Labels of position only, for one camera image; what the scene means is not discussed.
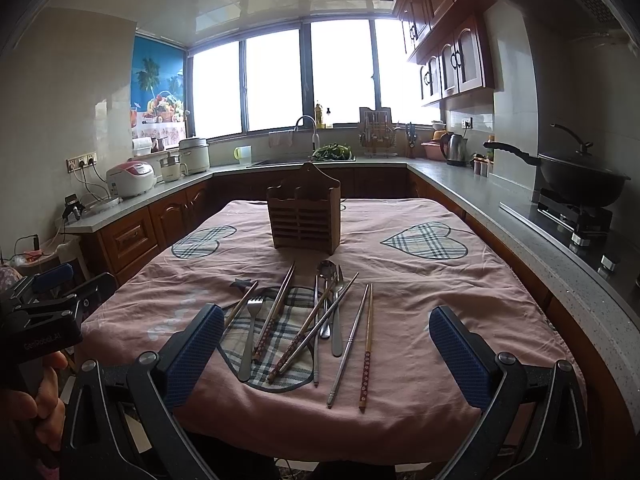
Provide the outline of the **steel fork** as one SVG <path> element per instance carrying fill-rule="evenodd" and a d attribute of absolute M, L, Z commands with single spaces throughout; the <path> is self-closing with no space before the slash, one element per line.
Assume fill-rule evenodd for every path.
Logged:
<path fill-rule="evenodd" d="M 247 311 L 250 315 L 250 324 L 248 324 L 245 347 L 242 354 L 240 368 L 238 370 L 238 379 L 240 382 L 247 382 L 250 379 L 250 369 L 252 368 L 252 355 L 254 349 L 255 322 L 258 313 L 262 310 L 264 300 L 264 296 L 258 296 L 248 300 L 247 303 Z"/>
<path fill-rule="evenodd" d="M 345 286 L 344 275 L 342 268 L 337 267 L 336 281 L 334 286 L 334 301 L 336 302 L 336 308 L 332 316 L 332 328 L 331 328 L 331 349 L 332 356 L 339 358 L 343 354 L 343 337 L 341 329 L 341 311 L 340 302 L 337 300 L 338 296 L 342 292 Z"/>

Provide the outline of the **dark wooden chopstick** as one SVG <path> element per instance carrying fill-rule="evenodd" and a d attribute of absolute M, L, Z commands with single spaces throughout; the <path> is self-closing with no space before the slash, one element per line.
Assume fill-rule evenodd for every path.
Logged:
<path fill-rule="evenodd" d="M 259 284 L 259 281 L 254 281 L 252 284 L 250 284 L 250 287 L 247 289 L 246 293 L 243 295 L 243 297 L 240 299 L 240 301 L 233 307 L 233 309 L 230 311 L 230 313 L 228 315 L 226 315 L 226 318 L 224 319 L 224 329 L 225 330 L 229 327 L 229 325 L 232 323 L 232 321 L 236 318 L 236 316 L 244 308 L 244 306 L 247 304 L 247 301 L 250 300 L 250 297 L 253 295 L 253 292 L 257 288 L 258 284 Z"/>
<path fill-rule="evenodd" d="M 294 273 L 295 273 L 296 264 L 292 263 L 292 266 L 288 269 L 288 273 L 285 275 L 282 284 L 277 292 L 276 298 L 272 303 L 271 309 L 267 315 L 264 326 L 262 326 L 262 332 L 260 333 L 260 337 L 258 340 L 258 344 L 253 353 L 253 361 L 256 363 L 262 362 L 262 355 L 265 353 L 267 344 L 270 341 L 271 333 L 273 331 L 274 323 L 277 322 L 277 318 L 282 309 L 284 300 L 286 295 L 288 294 L 288 289 L 290 288 Z"/>

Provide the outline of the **steel chopstick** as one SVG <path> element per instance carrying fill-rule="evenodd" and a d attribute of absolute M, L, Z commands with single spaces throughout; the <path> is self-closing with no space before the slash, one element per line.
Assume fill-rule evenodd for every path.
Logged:
<path fill-rule="evenodd" d="M 371 289 L 371 285 L 367 284 L 366 287 L 364 288 L 364 292 L 363 295 L 361 297 L 361 301 L 360 301 L 360 305 L 358 307 L 357 313 L 355 315 L 354 318 L 354 322 L 352 322 L 352 327 L 350 328 L 350 332 L 347 338 L 347 342 L 346 342 L 346 346 L 340 361 L 340 365 L 338 366 L 335 378 L 334 378 L 334 382 L 332 384 L 332 387 L 330 389 L 329 395 L 326 398 L 326 407 L 327 408 L 333 408 L 335 399 L 337 397 L 337 393 L 338 390 L 340 390 L 340 385 L 341 385 L 341 381 L 342 378 L 344 376 L 345 373 L 345 368 L 347 365 L 347 361 L 349 358 L 349 353 L 350 350 L 352 350 L 352 345 L 354 344 L 355 338 L 356 338 L 356 333 L 358 330 L 358 326 L 360 323 L 360 320 L 362 318 L 362 314 L 363 314 L 363 310 L 364 310 L 364 306 L 367 304 L 368 301 L 368 297 L 370 295 L 370 289 Z"/>
<path fill-rule="evenodd" d="M 340 296 L 338 296 L 337 298 L 339 302 L 342 301 L 342 299 L 348 293 L 349 289 L 352 288 L 352 285 L 356 282 L 356 279 L 358 278 L 358 276 L 359 276 L 359 273 L 356 273 L 352 277 L 352 279 L 344 286 L 342 292 L 340 293 Z M 281 373 L 279 375 L 282 375 L 286 370 L 288 370 L 292 366 L 292 364 L 297 359 L 297 356 L 299 355 L 299 353 L 304 350 L 306 344 L 309 344 L 314 339 L 314 335 L 318 333 L 318 331 L 322 327 L 322 324 L 326 322 L 329 319 L 329 317 L 333 314 L 335 308 L 336 308 L 336 302 L 333 301 L 332 304 L 329 306 L 329 309 L 326 310 L 326 313 L 323 313 L 320 316 L 320 318 L 318 318 L 318 322 L 314 324 L 314 326 L 312 326 L 309 330 L 307 330 L 307 333 L 304 336 L 302 343 L 299 345 L 299 347 L 296 349 L 293 355 L 288 359 L 288 362 L 285 363 L 285 366 L 283 367 L 283 370 L 281 370 Z"/>

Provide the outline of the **brown patterned chopstick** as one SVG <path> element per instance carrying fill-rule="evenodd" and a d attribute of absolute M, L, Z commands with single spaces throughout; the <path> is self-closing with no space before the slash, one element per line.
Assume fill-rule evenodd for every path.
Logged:
<path fill-rule="evenodd" d="M 322 292 L 322 294 L 318 297 L 318 301 L 309 312 L 305 322 L 303 322 L 302 327 L 297 332 L 292 342 L 288 345 L 288 348 L 286 348 L 285 352 L 280 357 L 280 360 L 277 362 L 277 364 L 273 367 L 273 369 L 269 373 L 267 380 L 270 384 L 274 382 L 276 377 L 281 373 L 281 370 L 283 370 L 285 363 L 288 362 L 288 359 L 293 355 L 293 353 L 302 343 L 304 336 L 307 333 L 307 330 L 309 330 L 309 327 L 311 326 L 311 323 L 314 322 L 314 320 L 316 319 L 317 312 L 322 307 L 324 300 L 326 300 L 326 296 L 328 296 L 328 292 Z"/>

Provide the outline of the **white red rice cooker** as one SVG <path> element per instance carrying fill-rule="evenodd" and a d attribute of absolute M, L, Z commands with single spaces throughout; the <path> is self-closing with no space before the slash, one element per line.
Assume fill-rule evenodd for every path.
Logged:
<path fill-rule="evenodd" d="M 113 197 L 130 198 L 152 190 L 155 174 L 147 162 L 123 162 L 106 173 L 108 190 Z"/>

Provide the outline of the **small white kettle pot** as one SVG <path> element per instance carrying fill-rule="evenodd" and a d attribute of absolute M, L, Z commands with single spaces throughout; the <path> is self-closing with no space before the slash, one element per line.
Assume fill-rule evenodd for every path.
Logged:
<path fill-rule="evenodd" d="M 165 183 L 175 182 L 189 174 L 188 166 L 179 155 L 167 155 L 160 160 L 160 175 Z"/>

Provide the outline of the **gas stove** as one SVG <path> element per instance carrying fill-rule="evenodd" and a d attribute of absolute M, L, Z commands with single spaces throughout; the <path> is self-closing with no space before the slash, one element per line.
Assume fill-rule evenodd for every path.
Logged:
<path fill-rule="evenodd" d="M 639 286 L 639 249 L 612 228 L 612 211 L 580 208 L 543 188 L 535 203 L 499 207 L 620 287 Z"/>

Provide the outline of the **white electric cooker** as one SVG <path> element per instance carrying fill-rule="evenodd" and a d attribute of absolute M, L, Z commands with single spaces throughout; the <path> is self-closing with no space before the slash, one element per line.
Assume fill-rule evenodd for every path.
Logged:
<path fill-rule="evenodd" d="M 181 140 L 179 142 L 179 158 L 186 176 L 206 171 L 209 168 L 207 141 L 197 136 Z"/>

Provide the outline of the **tropical fruit poster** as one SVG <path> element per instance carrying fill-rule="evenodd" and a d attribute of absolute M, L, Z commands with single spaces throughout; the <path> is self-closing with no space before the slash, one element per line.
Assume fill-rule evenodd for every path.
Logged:
<path fill-rule="evenodd" d="M 150 138 L 153 150 L 176 148 L 186 137 L 184 52 L 134 37 L 130 82 L 130 125 L 134 139 Z"/>

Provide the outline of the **black wok with lid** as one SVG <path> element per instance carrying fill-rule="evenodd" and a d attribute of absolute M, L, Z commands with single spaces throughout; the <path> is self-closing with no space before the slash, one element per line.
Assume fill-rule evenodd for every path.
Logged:
<path fill-rule="evenodd" d="M 582 140 L 570 128 L 556 122 L 552 122 L 550 127 L 567 133 L 577 143 L 577 148 L 568 152 L 539 152 L 537 155 L 496 141 L 486 141 L 484 148 L 508 152 L 527 165 L 539 168 L 552 191 L 574 206 L 603 208 L 615 203 L 630 177 L 608 168 L 601 159 L 590 153 L 593 143 Z"/>

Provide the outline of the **steel spoon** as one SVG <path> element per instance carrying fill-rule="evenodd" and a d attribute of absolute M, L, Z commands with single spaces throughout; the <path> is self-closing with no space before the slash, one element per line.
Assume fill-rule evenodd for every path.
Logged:
<path fill-rule="evenodd" d="M 333 301 L 333 294 L 331 292 L 331 288 L 334 282 L 334 278 L 336 278 L 336 265 L 330 260 L 322 260 L 318 265 L 318 274 L 323 281 L 322 292 L 328 292 L 328 296 L 326 296 L 326 300 L 324 300 L 324 303 L 322 306 L 322 313 L 326 313 L 326 310 L 329 309 L 329 306 Z M 330 338 L 331 329 L 328 321 L 322 324 L 322 327 L 320 328 L 318 335 L 321 339 Z"/>

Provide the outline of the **spice jar set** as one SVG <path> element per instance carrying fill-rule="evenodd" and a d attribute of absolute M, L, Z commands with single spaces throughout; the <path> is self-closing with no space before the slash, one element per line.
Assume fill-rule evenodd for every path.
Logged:
<path fill-rule="evenodd" d="M 494 170 L 494 162 L 487 157 L 474 156 L 472 167 L 474 174 L 487 178 Z"/>

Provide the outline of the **wooden utensil holder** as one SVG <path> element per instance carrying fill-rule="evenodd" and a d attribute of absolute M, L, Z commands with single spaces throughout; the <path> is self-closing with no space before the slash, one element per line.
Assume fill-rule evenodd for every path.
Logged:
<path fill-rule="evenodd" d="M 332 255 L 341 241 L 341 198 L 341 182 L 312 162 L 267 188 L 274 247 Z"/>

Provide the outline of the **steel electric kettle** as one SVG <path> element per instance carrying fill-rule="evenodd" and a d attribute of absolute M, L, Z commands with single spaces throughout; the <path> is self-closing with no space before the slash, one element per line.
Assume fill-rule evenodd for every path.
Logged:
<path fill-rule="evenodd" d="M 463 134 L 453 132 L 446 132 L 440 137 L 440 151 L 448 165 L 464 167 L 468 164 L 466 158 L 467 140 Z"/>

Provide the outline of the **pink plastic basin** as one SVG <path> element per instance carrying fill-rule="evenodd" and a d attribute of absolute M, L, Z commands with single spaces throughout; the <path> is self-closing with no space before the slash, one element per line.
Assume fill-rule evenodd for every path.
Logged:
<path fill-rule="evenodd" d="M 440 144 L 435 141 L 423 142 L 421 144 L 424 149 L 425 157 L 431 160 L 437 160 L 438 162 L 446 162 L 446 156 L 442 154 Z"/>

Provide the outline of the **knife block with knives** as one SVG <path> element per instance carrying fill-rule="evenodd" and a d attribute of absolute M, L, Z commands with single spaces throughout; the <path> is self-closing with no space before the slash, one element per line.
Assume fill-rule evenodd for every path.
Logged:
<path fill-rule="evenodd" d="M 416 125 L 412 122 L 405 124 L 405 132 L 407 140 L 407 154 L 409 158 L 413 158 L 416 141 L 418 140 L 418 136 L 416 135 Z"/>

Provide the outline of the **dish drying rack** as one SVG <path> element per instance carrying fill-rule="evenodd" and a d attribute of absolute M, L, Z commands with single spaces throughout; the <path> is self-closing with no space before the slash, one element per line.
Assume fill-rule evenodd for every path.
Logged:
<path fill-rule="evenodd" d="M 389 107 L 371 110 L 359 109 L 359 142 L 364 154 L 369 157 L 392 157 L 397 155 L 396 131 Z"/>

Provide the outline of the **green vegetables in sink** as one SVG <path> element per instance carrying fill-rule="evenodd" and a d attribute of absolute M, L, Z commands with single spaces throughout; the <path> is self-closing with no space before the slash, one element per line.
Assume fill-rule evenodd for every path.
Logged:
<path fill-rule="evenodd" d="M 314 162 L 330 162 L 331 160 L 352 160 L 354 155 L 349 146 L 343 144 L 326 144 L 317 148 L 311 155 Z"/>

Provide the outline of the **yellow oil bottle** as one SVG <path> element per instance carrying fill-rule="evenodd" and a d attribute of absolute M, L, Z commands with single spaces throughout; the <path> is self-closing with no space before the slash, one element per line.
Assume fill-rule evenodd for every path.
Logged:
<path fill-rule="evenodd" d="M 316 125 L 318 129 L 324 128 L 323 110 L 322 110 L 322 106 L 319 103 L 317 103 L 314 106 L 314 120 L 316 121 Z"/>

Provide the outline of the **wall power outlet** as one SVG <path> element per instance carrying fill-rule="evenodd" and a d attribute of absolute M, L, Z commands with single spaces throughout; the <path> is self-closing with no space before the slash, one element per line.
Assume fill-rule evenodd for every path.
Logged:
<path fill-rule="evenodd" d="M 98 154 L 96 152 L 89 152 L 82 155 L 77 155 L 66 159 L 66 171 L 72 174 L 75 171 L 81 170 L 81 168 L 87 168 L 93 166 L 98 161 Z"/>

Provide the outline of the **green handled plastic jug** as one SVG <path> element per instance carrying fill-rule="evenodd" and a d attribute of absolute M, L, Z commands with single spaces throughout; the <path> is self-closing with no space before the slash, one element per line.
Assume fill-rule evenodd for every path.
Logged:
<path fill-rule="evenodd" d="M 252 147 L 250 145 L 237 146 L 233 156 L 240 165 L 249 165 L 252 162 Z"/>

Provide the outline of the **upper wooden wall cabinets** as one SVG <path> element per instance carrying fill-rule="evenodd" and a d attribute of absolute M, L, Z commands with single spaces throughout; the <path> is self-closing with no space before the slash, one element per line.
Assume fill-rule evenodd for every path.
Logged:
<path fill-rule="evenodd" d="M 484 13 L 495 0 L 395 0 L 408 61 L 419 74 L 420 102 L 492 89 L 495 74 Z"/>

